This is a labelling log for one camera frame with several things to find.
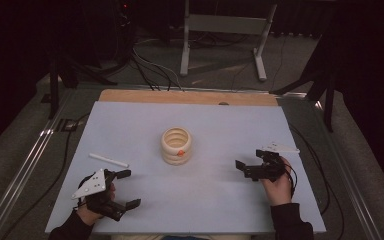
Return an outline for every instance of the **white tabletop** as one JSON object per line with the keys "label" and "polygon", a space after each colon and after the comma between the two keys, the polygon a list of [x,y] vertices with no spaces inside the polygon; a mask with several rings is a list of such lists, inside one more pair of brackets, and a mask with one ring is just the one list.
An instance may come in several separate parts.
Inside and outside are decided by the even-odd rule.
{"label": "white tabletop", "polygon": [[[192,157],[172,166],[160,155],[160,138],[171,127],[193,137]],[[142,199],[119,222],[100,220],[105,234],[258,234],[273,231],[259,182],[245,179],[235,160],[261,164],[255,150],[271,142],[295,147],[281,107],[96,102],[64,180],[46,232],[60,226],[76,201],[80,181],[103,168],[122,167],[88,157],[96,153],[130,165],[132,176],[114,180],[116,202]],[[282,154],[298,175],[293,198],[315,232],[326,231],[297,153]]]}

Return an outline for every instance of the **human hand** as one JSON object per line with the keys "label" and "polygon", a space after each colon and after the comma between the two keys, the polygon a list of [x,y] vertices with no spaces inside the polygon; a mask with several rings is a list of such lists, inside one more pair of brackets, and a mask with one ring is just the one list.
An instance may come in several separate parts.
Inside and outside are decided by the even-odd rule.
{"label": "human hand", "polygon": [[[114,201],[115,186],[113,183],[111,183],[109,193],[110,193],[111,201]],[[103,217],[101,214],[92,212],[89,209],[87,209],[86,204],[83,204],[82,206],[79,207],[79,209],[77,209],[77,215],[79,215],[82,221],[89,226],[92,226],[93,224],[95,224],[96,221],[98,221],[98,219]]]}
{"label": "human hand", "polygon": [[[283,157],[280,157],[285,163],[285,168],[288,173],[291,173],[290,163]],[[269,179],[260,179],[261,183],[266,190],[267,198],[269,199],[271,206],[278,206],[286,203],[291,203],[291,182],[286,173],[284,173],[275,182],[271,182]]]}

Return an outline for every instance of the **person's arm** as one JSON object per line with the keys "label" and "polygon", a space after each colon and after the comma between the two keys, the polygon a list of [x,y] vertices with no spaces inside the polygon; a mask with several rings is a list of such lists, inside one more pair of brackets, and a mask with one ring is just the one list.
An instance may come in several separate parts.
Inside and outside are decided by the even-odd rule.
{"label": "person's arm", "polygon": [[[282,157],[286,169],[290,173],[290,163]],[[313,236],[313,226],[308,222],[303,222],[300,217],[299,204],[292,203],[291,182],[285,173],[275,182],[268,179],[261,179],[267,197],[270,202],[271,216],[276,239],[279,240],[311,240]]]}
{"label": "person's arm", "polygon": [[[111,200],[114,200],[115,187],[111,184]],[[48,240],[87,240],[92,233],[93,225],[102,218],[101,214],[87,209],[86,204],[80,206],[63,225],[53,229]]]}

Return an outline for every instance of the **black sleeve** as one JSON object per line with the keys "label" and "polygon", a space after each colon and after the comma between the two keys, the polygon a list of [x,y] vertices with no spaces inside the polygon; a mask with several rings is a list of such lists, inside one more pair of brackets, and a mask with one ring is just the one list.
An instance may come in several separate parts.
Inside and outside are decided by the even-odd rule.
{"label": "black sleeve", "polygon": [[271,207],[276,239],[279,240],[311,240],[313,226],[303,222],[299,213],[298,203],[288,203]]}
{"label": "black sleeve", "polygon": [[48,240],[87,240],[92,233],[93,226],[88,226],[73,211],[63,225],[55,228]]}

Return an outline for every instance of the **white 3d printed part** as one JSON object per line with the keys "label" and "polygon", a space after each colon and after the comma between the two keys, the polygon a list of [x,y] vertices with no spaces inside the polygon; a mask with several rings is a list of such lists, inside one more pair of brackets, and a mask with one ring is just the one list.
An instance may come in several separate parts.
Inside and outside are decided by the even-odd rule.
{"label": "white 3d printed part", "polygon": [[191,156],[192,137],[180,127],[170,128],[161,137],[161,154],[171,165],[186,163]]}

